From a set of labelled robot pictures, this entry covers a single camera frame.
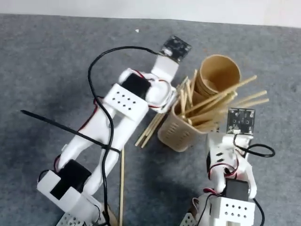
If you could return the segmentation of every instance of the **white wall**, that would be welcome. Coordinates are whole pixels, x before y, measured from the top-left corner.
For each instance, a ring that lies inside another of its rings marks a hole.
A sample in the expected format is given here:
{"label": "white wall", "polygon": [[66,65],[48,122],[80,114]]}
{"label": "white wall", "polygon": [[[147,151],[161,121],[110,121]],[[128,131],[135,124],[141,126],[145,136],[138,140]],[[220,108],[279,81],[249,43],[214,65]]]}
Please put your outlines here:
{"label": "white wall", "polygon": [[301,0],[0,0],[0,13],[301,27]]}

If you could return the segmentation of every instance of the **paper cup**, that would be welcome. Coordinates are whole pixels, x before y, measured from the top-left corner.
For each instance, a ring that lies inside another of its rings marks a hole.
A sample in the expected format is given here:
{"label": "paper cup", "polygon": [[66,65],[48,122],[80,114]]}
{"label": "paper cup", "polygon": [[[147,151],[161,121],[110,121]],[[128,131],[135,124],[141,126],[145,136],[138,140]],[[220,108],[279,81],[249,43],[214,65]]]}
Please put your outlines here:
{"label": "paper cup", "polygon": [[203,92],[212,96],[239,83],[240,71],[231,58],[211,55],[202,62],[197,80],[200,94]]}

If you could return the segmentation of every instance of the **perforated holder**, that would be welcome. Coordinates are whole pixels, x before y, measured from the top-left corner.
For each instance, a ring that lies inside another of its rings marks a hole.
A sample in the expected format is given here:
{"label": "perforated holder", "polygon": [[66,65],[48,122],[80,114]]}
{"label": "perforated holder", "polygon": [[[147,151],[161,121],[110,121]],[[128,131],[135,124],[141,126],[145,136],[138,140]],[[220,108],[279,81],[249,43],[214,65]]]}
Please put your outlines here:
{"label": "perforated holder", "polygon": [[200,132],[183,119],[179,118],[175,112],[179,108],[179,101],[174,103],[168,118],[158,131],[159,140],[175,150],[176,152],[185,151],[200,134]]}

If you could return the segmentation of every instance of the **white robotic arm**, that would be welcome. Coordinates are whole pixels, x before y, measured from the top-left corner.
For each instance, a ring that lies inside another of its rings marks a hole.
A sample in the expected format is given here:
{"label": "white robotic arm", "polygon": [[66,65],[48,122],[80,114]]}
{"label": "white robotic arm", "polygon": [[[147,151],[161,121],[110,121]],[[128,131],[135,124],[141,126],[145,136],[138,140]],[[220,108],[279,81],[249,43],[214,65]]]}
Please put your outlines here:
{"label": "white robotic arm", "polygon": [[[253,139],[255,110],[231,108],[228,114],[227,134],[218,131],[207,135],[207,172],[213,189],[193,199],[193,208],[180,226],[252,226],[254,224],[257,185],[249,153],[273,157],[275,151],[266,145],[250,145]],[[271,154],[250,151],[261,146]]]}
{"label": "white robotic arm", "polygon": [[[126,69],[103,98],[102,104],[111,118],[119,118],[114,125],[111,147],[122,150],[149,109],[166,112],[174,103],[177,93],[171,86],[178,63],[191,46],[172,36],[163,46],[151,73]],[[96,141],[107,144],[110,124],[106,114],[98,106],[79,132]],[[49,171],[38,183],[37,189],[66,213],[84,222],[95,222],[102,213],[102,205],[92,195],[103,182],[101,162],[90,173],[75,160],[93,143],[75,136],[65,145],[58,162],[58,172]],[[108,175],[118,161],[119,153],[108,152],[105,174]]]}

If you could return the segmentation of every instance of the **beige cup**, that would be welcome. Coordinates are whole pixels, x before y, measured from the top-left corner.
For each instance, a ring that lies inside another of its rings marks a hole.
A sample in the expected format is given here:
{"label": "beige cup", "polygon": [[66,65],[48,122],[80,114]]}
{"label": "beige cup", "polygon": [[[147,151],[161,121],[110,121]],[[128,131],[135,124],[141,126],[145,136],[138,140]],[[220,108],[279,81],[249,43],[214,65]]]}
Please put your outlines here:
{"label": "beige cup", "polygon": [[198,93],[210,97],[239,83],[239,80],[239,68],[231,58],[211,55],[203,60],[198,71]]}
{"label": "beige cup", "polygon": [[[203,98],[196,92],[193,94],[193,104],[199,103]],[[199,131],[177,114],[181,112],[180,101],[174,103],[170,114],[158,131],[159,140],[175,150],[176,152],[185,151],[200,134],[206,134],[208,131]]]}

